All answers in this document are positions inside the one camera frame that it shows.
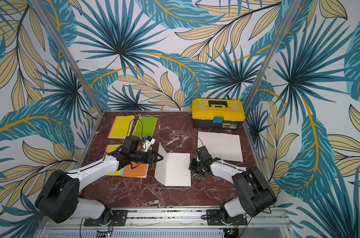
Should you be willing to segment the orange cover notebook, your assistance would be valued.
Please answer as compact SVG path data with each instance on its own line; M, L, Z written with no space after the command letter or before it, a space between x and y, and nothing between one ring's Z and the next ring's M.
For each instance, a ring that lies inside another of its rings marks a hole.
M131 178L146 178L148 164L127 162L127 165L116 172L117 175Z

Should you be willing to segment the green cover notebook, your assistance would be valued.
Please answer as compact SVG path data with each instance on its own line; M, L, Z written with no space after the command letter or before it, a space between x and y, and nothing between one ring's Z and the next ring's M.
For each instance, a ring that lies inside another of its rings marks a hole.
M157 122L157 118L140 116L132 135L138 136L139 138L153 137Z

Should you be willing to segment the yellow notebook pink spine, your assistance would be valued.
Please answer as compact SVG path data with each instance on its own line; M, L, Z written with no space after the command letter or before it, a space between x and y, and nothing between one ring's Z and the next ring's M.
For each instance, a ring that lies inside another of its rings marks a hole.
M134 116L116 116L109 132L110 139L124 139L131 130Z

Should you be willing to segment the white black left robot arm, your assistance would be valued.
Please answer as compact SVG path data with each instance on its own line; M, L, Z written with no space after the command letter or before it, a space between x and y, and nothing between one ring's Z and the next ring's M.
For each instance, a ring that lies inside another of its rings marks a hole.
M162 160L163 156L154 151L132 151L127 154L114 151L76 170L54 171L37 197L35 206L56 223L69 218L91 218L108 225L113 220L111 209L100 201L79 198L79 192L132 162L154 164Z

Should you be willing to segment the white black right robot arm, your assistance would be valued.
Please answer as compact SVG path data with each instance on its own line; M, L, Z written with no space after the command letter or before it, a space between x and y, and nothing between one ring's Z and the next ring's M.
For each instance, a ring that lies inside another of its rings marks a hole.
M226 224L245 215L254 217L277 201L273 189L256 166L245 168L216 158L205 161L192 158L189 170L201 176L220 177L234 185L238 197L223 203L218 213L218 217Z

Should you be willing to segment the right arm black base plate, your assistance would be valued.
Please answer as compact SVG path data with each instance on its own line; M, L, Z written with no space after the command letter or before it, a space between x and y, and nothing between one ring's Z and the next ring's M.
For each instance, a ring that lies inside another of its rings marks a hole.
M247 218L244 214L231 217L223 209L208 209L202 218L207 221L209 226L247 225Z

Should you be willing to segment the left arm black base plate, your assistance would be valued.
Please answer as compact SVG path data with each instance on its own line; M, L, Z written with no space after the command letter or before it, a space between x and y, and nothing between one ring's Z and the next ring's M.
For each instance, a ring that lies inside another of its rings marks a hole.
M127 210L107 210L100 218L92 219L86 218L84 221L85 227L123 227L127 218Z

